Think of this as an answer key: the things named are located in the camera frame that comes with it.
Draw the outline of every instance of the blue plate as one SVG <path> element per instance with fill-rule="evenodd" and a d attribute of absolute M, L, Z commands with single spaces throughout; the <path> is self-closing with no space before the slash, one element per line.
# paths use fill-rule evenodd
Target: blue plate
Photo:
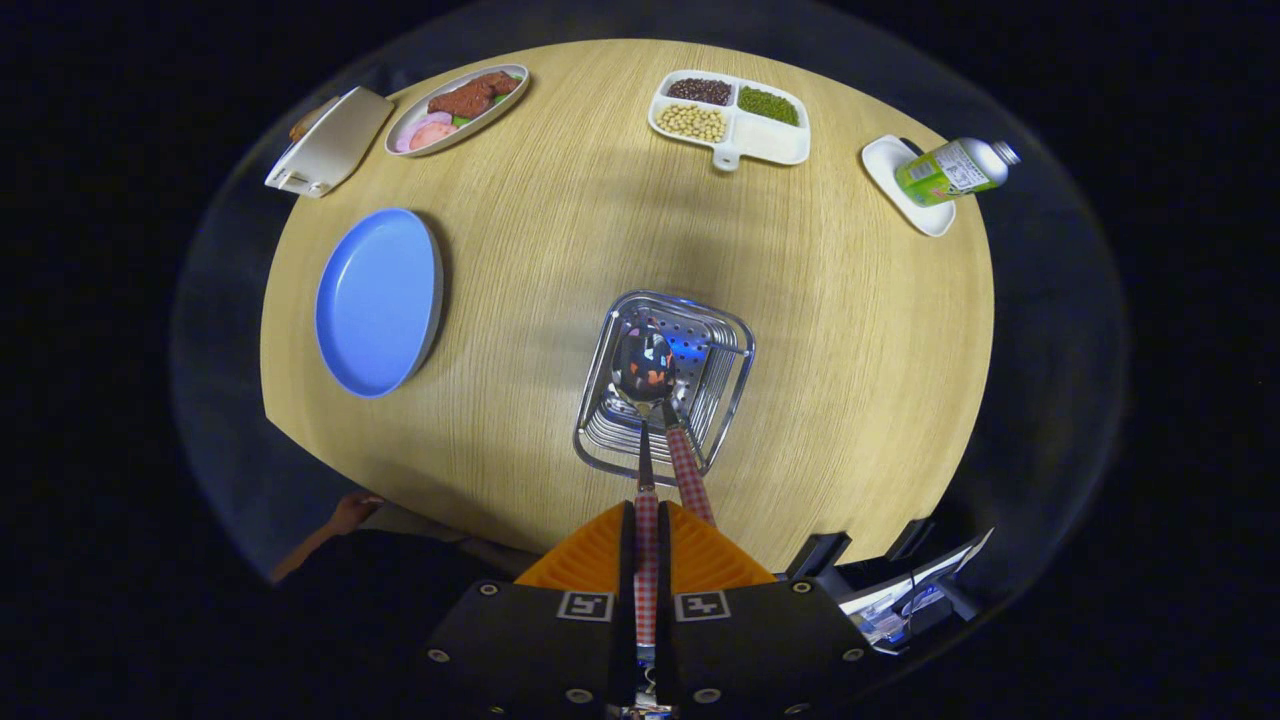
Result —
<path fill-rule="evenodd" d="M 413 213 L 388 208 L 338 242 L 316 293 L 320 355 L 342 387 L 381 397 L 412 375 L 440 320 L 440 250 Z"/>

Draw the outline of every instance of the orange gripper pad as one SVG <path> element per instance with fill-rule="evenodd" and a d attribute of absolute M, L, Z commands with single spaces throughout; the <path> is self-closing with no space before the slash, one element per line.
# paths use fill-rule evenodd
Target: orange gripper pad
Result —
<path fill-rule="evenodd" d="M 626 502 L 600 512 L 516 578 L 517 585 L 618 592 L 618 550 Z"/>
<path fill-rule="evenodd" d="M 719 530 L 675 502 L 671 520 L 671 592 L 710 592 L 777 582 Z"/>

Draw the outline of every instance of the wooden table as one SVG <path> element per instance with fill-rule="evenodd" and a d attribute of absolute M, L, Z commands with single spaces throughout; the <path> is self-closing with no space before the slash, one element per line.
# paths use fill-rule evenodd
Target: wooden table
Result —
<path fill-rule="evenodd" d="M 298 200 L 262 309 L 268 418 L 397 503 L 544 551 L 634 495 L 632 482 L 575 455 L 572 432 L 605 310 L 648 288 L 733 313 L 755 332 L 751 378 L 707 477 L 721 529 L 744 550 L 782 570 L 809 533 L 846 530 L 842 561 L 861 560 L 932 512 L 982 400 L 987 237 L 973 197 L 945 237 L 916 232 L 859 151 L 886 133 L 923 147 L 943 138 L 808 70 L 650 40 L 472 63 L 393 95 L 388 123 L 449 78 L 498 63 L 529 67 L 532 85 L 493 126 L 420 159 L 392 158 L 379 135 L 346 183 Z M 744 158 L 724 174 L 708 149 L 653 132 L 653 91 L 681 68 L 804 100 L 809 160 Z M 325 369 L 315 295 L 343 233 L 388 206 L 426 219 L 448 286 L 426 364 L 370 401 Z"/>

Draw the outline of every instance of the spoon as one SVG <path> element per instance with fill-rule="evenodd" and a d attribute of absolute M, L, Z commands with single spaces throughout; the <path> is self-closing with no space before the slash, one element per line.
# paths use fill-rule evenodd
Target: spoon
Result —
<path fill-rule="evenodd" d="M 652 647 L 658 616 L 658 495 L 649 451 L 649 414 L 667 406 L 676 384 L 673 354 L 652 323 L 635 322 L 613 351 L 613 389 L 640 414 L 640 471 L 636 474 L 636 644 Z"/>
<path fill-rule="evenodd" d="M 640 414 L 640 473 L 643 488 L 653 488 L 649 414 L 671 396 L 676 384 L 675 354 L 658 328 L 634 325 L 618 338 L 613 352 L 613 388 Z"/>

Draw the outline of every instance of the silver bottle cap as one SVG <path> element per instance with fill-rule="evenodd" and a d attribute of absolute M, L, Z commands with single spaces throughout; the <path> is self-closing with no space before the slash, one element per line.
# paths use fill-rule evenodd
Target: silver bottle cap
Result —
<path fill-rule="evenodd" d="M 998 155 L 1006 165 L 1016 165 L 1023 161 L 1023 159 L 1018 156 L 1018 152 L 1014 152 L 1014 149 L 1010 147 L 1004 140 L 992 142 L 991 149 L 996 151 L 996 155 Z"/>

